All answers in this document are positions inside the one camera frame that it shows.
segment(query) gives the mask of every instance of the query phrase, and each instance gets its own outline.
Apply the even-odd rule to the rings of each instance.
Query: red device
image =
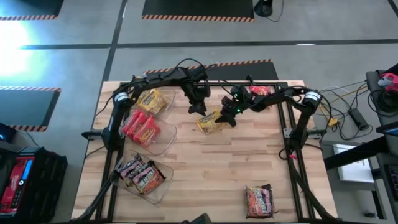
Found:
[[[17,212],[34,159],[35,157],[31,156],[16,158],[16,163],[9,176],[8,186],[2,195],[0,213]]]

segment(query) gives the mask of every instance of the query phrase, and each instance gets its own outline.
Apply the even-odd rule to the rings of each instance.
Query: black aluminum frame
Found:
[[[223,83],[223,86],[232,86],[234,84],[237,84],[237,85],[239,85],[239,84],[248,85],[249,82],[247,81],[247,82]],[[262,85],[262,86],[274,87],[275,90],[277,90],[279,88],[287,88],[288,87],[288,83],[287,82],[256,82],[256,84]],[[209,86],[219,86],[219,84],[217,82],[209,82]],[[291,127],[290,128],[294,128],[296,126],[296,122],[295,122],[295,118],[294,118],[293,107],[292,107],[292,105],[290,103],[286,103],[286,104],[287,104],[287,114],[288,114],[288,117],[289,117],[289,121],[291,123]],[[283,109],[282,103],[278,103],[277,107],[278,107],[278,114],[279,114],[279,120],[280,120],[280,128],[281,128],[281,131],[283,133],[284,129],[287,128],[286,120],[285,120],[285,113],[284,113],[284,109]],[[283,134],[282,134],[282,137],[284,139],[284,146],[286,148],[286,153],[287,154],[291,154],[292,152],[287,147],[288,146],[287,138],[285,138]],[[118,160],[120,160],[120,158],[122,158],[123,151],[124,151],[124,147],[120,148],[120,150],[118,151],[117,156],[116,156],[116,161],[118,161]],[[105,160],[105,166],[104,166],[104,172],[103,172],[103,178],[102,178],[102,182],[101,182],[101,187],[105,184],[105,182],[108,179],[108,176],[110,175],[109,172],[110,172],[110,169],[111,169],[112,157],[113,157],[113,151],[108,151],[108,153],[106,154],[106,160]],[[309,218],[305,218],[303,216],[303,210],[302,210],[302,206],[301,206],[301,199],[300,199],[299,189],[297,187],[297,181],[292,177],[292,172],[293,172],[292,169],[294,167],[293,159],[290,158],[289,156],[287,156],[287,162],[288,162],[288,164],[292,164],[292,166],[288,166],[288,168],[289,168],[289,175],[290,175],[290,183],[292,185],[292,191],[293,191],[295,211],[296,211],[296,214],[297,214],[297,221],[296,222],[300,222],[300,223],[358,224],[358,222],[347,222],[347,221],[343,221],[343,220],[331,221],[331,220],[322,220],[322,219],[315,218],[315,212],[314,212],[314,209],[313,209],[313,205],[312,205],[311,201],[309,201],[307,196],[305,196],[305,201],[306,201],[307,208],[308,208],[308,216],[309,216]],[[298,162],[298,166],[300,168],[300,170],[299,170],[300,175],[301,175],[303,181],[305,182],[305,184],[308,186],[307,172],[305,170],[303,154],[302,154],[301,151],[297,151],[297,162]],[[115,185],[113,185],[112,186],[112,190],[111,190],[111,196],[110,196],[110,201],[109,201],[109,208],[108,208],[107,217],[106,218],[102,218],[103,205],[104,205],[104,198],[102,198],[100,200],[97,208],[96,208],[97,212],[96,212],[96,215],[95,215],[95,219],[94,220],[90,220],[90,221],[101,222],[101,223],[114,223],[113,222],[113,215],[114,215],[114,208],[115,208],[115,204],[116,204],[117,192],[118,192],[118,188]]]

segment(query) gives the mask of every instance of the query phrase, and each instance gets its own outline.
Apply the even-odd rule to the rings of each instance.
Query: wooden table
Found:
[[[304,85],[301,80],[287,82],[289,85]],[[98,110],[104,106],[119,84],[120,82],[104,82]],[[181,222],[193,220],[205,212],[213,222],[297,221],[287,162],[278,157],[278,152],[284,147],[284,143],[277,106],[271,106],[261,113],[247,110],[236,117],[238,125],[235,128],[224,129],[206,136],[195,124],[199,115],[187,113],[189,104],[183,91],[174,89],[177,92],[175,108],[166,122],[177,127],[177,139],[165,157],[151,157],[173,168],[174,177],[169,191],[163,201],[152,205],[119,189],[113,221]],[[208,112],[214,109],[220,110],[220,100],[225,95],[220,87],[211,87],[211,97],[205,101]],[[95,119],[93,127],[96,129],[106,127],[111,111],[112,104],[109,104],[107,109]],[[294,111],[294,114],[298,120],[300,112]],[[307,142],[318,145],[313,139]],[[102,145],[101,140],[90,142],[87,153]],[[129,153],[133,149],[137,150],[138,146],[128,143],[124,147],[124,153]],[[321,151],[305,146],[302,152],[312,192],[328,212],[336,216],[335,203]],[[105,157],[104,149],[86,159],[73,218],[81,215],[98,193]],[[279,212],[274,215],[275,219],[246,219],[245,186],[264,184],[271,184],[275,210]],[[105,198],[104,214],[109,205],[109,193],[110,191]],[[308,217],[303,193],[300,193],[300,198],[304,217]]]

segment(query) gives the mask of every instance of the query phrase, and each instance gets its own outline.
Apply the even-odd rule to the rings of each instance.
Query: concrete floor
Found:
[[[274,2],[277,16],[281,0]],[[72,214],[87,146],[80,133],[89,130],[93,122],[109,54],[109,48],[59,48],[71,44],[80,44],[73,48],[110,44],[121,3],[122,0],[65,0],[55,21],[0,21],[0,30],[5,31],[0,35],[0,85],[62,88],[48,130],[32,133],[39,144],[66,155],[70,163],[53,222],[69,220]],[[253,24],[143,21],[143,3],[144,0],[127,2],[118,43],[398,39],[398,18],[387,0],[285,0],[279,23],[256,17]],[[12,48],[23,45],[54,46],[46,46],[48,50]],[[304,80],[311,88],[323,89],[365,80],[365,72],[389,68],[397,63],[396,52],[398,44],[117,49],[109,80],[129,80],[133,74],[172,67],[187,57],[203,63],[271,58],[280,80]],[[379,126],[366,96],[359,98],[358,108],[369,124]],[[324,117],[314,118],[318,127],[324,127]],[[353,133],[353,125],[347,121],[346,135]],[[366,142],[377,136],[373,131],[353,141]],[[338,134],[332,132],[325,139],[340,141]],[[337,178],[330,181],[332,186],[340,184]],[[369,192],[338,187],[332,190],[340,218],[395,223],[391,212],[388,220],[362,216],[365,210],[374,211]]]

